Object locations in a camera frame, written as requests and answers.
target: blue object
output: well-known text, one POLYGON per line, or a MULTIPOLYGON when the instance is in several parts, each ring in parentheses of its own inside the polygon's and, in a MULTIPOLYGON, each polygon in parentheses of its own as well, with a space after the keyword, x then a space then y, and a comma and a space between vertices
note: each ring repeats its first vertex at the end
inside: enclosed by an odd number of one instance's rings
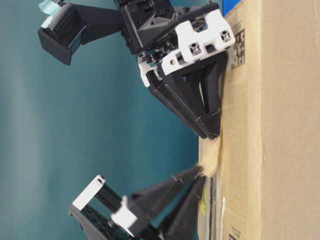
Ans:
POLYGON ((226 16, 239 2, 241 0, 223 0, 223 15, 226 16))
POLYGON ((43 2, 39 3, 38 7, 42 12, 49 15, 49 17, 41 25, 41 27, 45 29, 51 23, 52 19, 54 19, 54 16, 57 14, 57 12, 61 9, 61 6, 51 0, 44 0, 43 2))

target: white 3d-printed part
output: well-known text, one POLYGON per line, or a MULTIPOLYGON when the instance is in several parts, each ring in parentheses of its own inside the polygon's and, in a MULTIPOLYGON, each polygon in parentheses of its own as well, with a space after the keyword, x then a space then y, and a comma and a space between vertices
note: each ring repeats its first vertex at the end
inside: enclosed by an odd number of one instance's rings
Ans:
POLYGON ((134 237, 129 228, 135 223, 137 217, 128 209, 128 198, 126 196, 123 196, 121 208, 111 215, 111 219, 115 224, 134 237))
POLYGON ((72 205, 81 211, 104 186, 106 180, 101 175, 96 176, 81 194, 73 201, 72 205))
POLYGON ((219 9, 211 11, 204 19, 207 29, 200 32, 194 30, 190 21, 180 23, 175 28, 179 49, 162 59, 165 75, 221 53, 236 42, 230 25, 219 9))

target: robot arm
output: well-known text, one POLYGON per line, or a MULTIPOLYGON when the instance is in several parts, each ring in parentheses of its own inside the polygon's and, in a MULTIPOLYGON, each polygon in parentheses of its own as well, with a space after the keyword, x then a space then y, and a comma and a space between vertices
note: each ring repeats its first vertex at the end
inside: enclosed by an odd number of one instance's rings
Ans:
POLYGON ((172 178, 129 196, 118 196, 98 175, 74 200, 69 212, 80 223, 89 240, 193 240, 196 215, 206 177, 202 167, 195 166, 172 178), (182 200, 158 228, 151 222, 191 184, 182 200), (96 198, 111 210, 110 218, 94 210, 90 201, 96 198))
POLYGON ((121 32, 151 94, 201 138, 220 134, 219 78, 235 37, 217 3, 189 8, 169 0, 114 0, 113 10, 45 2, 57 7, 38 31, 47 52, 70 65, 80 45, 121 32))

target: gripper jaw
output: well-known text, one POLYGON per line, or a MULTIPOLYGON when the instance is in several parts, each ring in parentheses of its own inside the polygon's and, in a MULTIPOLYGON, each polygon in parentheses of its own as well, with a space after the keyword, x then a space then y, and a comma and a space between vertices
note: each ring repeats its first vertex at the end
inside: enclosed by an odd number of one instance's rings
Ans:
POLYGON ((104 178, 97 176, 72 203, 69 212, 80 223, 89 240, 192 240, 205 183, 202 170, 202 167, 195 166, 122 198, 105 185, 104 178), (152 220, 191 183, 177 207, 159 228, 154 227, 152 220), (109 219, 89 205, 92 198, 111 210, 109 219))

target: black 3d-printed part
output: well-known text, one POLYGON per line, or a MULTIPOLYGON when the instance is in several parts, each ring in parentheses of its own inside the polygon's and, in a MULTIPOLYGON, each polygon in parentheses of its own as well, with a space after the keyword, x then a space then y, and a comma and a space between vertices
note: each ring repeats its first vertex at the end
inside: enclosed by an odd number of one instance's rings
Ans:
POLYGON ((227 61, 223 51, 168 75, 159 64, 162 80, 153 70, 146 74, 149 91, 198 136, 214 139, 220 134, 219 78, 227 61))
POLYGON ((108 220, 89 205, 81 211, 71 205, 69 212, 78 220, 89 240, 116 240, 115 230, 108 220))
POLYGON ((69 3, 64 4, 45 31, 66 49, 86 26, 77 10, 69 3))
POLYGON ((201 172, 201 166, 195 166, 171 179, 150 188, 134 192, 128 199, 128 208, 138 218, 129 228, 134 236, 141 236, 152 220, 154 220, 201 172))
POLYGON ((159 226, 164 240, 193 240, 205 176, 200 176, 173 211, 159 226))

